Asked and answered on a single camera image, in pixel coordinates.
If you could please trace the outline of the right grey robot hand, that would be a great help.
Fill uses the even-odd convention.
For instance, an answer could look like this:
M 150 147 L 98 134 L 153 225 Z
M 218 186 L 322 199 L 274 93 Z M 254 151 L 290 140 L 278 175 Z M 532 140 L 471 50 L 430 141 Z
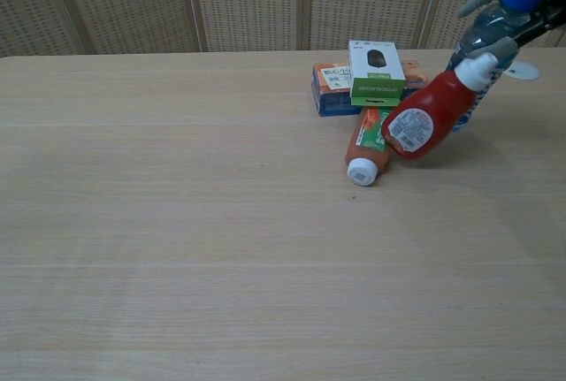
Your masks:
M 472 11 L 462 17 L 460 15 L 462 8 L 458 13 L 460 19 L 473 13 Z M 482 9 L 481 6 L 477 6 L 474 11 L 481 11 Z M 496 42 L 489 52 L 498 58 L 498 69 L 503 71 L 509 67 L 510 62 L 524 45 L 533 42 L 548 31 L 563 27 L 566 27 L 566 0 L 543 0 L 537 9 L 532 12 L 531 20 L 528 23 L 519 27 L 512 36 L 504 37 Z

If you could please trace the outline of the clear drink bottle blue cap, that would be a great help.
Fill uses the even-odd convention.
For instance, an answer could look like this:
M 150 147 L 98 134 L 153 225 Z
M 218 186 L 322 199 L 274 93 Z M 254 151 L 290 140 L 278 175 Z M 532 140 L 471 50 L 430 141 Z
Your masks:
M 464 6 L 462 17 L 474 11 L 477 6 L 483 9 L 473 23 L 465 30 L 456 44 L 455 51 L 447 63 L 448 71 L 456 68 L 462 60 L 472 58 L 475 53 L 489 52 L 496 42 L 510 37 L 519 27 L 531 20 L 543 0 L 475 0 Z

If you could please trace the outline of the white round table grommet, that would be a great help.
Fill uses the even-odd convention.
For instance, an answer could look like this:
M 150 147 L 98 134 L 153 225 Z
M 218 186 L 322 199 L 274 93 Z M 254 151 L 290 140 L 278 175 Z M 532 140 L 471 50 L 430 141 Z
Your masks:
M 518 80 L 536 80 L 539 77 L 539 70 L 534 65 L 517 60 L 504 73 Z

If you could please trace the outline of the red ketchup bottle white cap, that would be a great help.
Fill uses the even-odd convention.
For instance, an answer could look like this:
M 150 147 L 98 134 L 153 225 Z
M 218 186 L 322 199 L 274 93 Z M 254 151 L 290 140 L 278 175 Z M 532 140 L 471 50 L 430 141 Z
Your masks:
M 381 133 L 401 157 L 418 159 L 444 141 L 458 119 L 491 82 L 498 64 L 491 53 L 465 58 L 454 70 L 436 76 L 428 86 L 404 99 L 386 117 Z

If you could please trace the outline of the white green mouse box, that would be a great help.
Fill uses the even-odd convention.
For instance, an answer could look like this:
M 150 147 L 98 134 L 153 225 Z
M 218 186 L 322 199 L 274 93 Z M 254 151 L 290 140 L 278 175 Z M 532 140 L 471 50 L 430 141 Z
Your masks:
M 348 42 L 350 101 L 355 106 L 392 109 L 406 80 L 393 42 Z

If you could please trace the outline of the orange and blue box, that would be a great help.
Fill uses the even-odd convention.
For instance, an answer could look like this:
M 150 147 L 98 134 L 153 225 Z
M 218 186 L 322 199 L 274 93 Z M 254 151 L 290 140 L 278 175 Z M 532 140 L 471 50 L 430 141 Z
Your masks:
M 416 60 L 403 60 L 405 88 L 401 99 L 425 87 L 429 80 Z M 311 89 L 317 113 L 321 117 L 348 116 L 359 114 L 360 106 L 350 100 L 350 79 L 347 64 L 314 64 L 311 76 Z

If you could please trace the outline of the orange sauce bottle white cap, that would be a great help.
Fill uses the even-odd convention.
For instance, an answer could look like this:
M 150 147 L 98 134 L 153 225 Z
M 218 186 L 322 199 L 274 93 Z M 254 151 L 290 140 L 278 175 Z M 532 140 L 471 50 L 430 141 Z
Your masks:
M 381 133 L 389 109 L 362 108 L 345 157 L 348 179 L 361 187 L 371 186 L 386 171 L 391 149 Z

